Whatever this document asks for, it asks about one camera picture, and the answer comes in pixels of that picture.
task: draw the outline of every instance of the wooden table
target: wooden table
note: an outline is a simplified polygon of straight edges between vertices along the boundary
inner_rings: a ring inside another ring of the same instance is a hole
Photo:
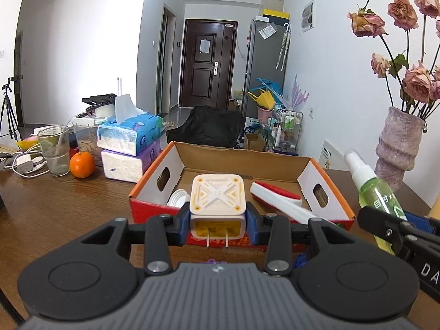
[[[328,170],[328,174],[357,213],[357,191],[347,172]],[[54,178],[43,175],[23,179],[11,172],[0,172],[0,194],[5,208],[0,210],[0,287],[18,311],[26,311],[17,292],[20,271],[34,259],[58,248],[117,216],[131,218],[128,193],[131,183],[106,179],[102,169],[87,180],[72,176]],[[397,192],[401,205],[419,215],[429,207],[406,185]],[[352,232],[375,244],[373,236],[357,223]],[[142,266],[143,246],[134,246],[130,261]],[[198,246],[170,247],[174,266],[179,262],[203,262],[214,258],[230,263],[262,264],[265,254],[257,249],[229,248],[208,250]],[[415,301],[410,319],[425,330],[440,327],[440,305],[422,291]],[[0,310],[0,329],[12,330],[14,323]]]

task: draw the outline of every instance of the black cloth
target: black cloth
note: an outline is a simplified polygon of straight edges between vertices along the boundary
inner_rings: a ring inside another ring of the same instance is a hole
[[[191,110],[185,124],[168,130],[166,135],[168,142],[233,148],[243,132],[245,121],[239,110],[197,106]]]

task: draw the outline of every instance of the refrigerator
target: refrigerator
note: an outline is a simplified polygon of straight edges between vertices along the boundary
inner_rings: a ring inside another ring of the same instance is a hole
[[[266,22],[256,20],[252,20],[250,25],[250,41],[248,45],[243,102],[241,103],[241,112],[245,117],[249,118],[257,118],[257,103],[247,95],[247,92],[261,84],[256,81],[257,78],[276,82],[281,90],[284,85],[285,68],[283,71],[281,70],[284,52],[278,69],[275,68],[281,50],[284,32],[287,27],[276,25],[277,32],[267,39],[264,39],[258,32],[258,28],[264,28],[266,25]]]

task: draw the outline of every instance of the spray bottle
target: spray bottle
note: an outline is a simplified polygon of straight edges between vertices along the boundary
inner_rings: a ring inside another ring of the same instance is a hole
[[[365,164],[355,150],[348,151],[344,156],[350,169],[353,181],[359,191],[361,207],[375,207],[383,212],[406,220],[405,213],[388,183],[377,177],[373,169]],[[375,237],[380,249],[394,254],[391,244],[379,237]]]

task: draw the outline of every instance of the vase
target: vase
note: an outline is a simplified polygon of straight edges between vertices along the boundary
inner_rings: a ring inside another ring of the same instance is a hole
[[[403,181],[405,171],[414,168],[414,160],[419,152],[425,121],[390,107],[384,129],[379,137],[376,154],[376,175],[385,180],[393,191]]]

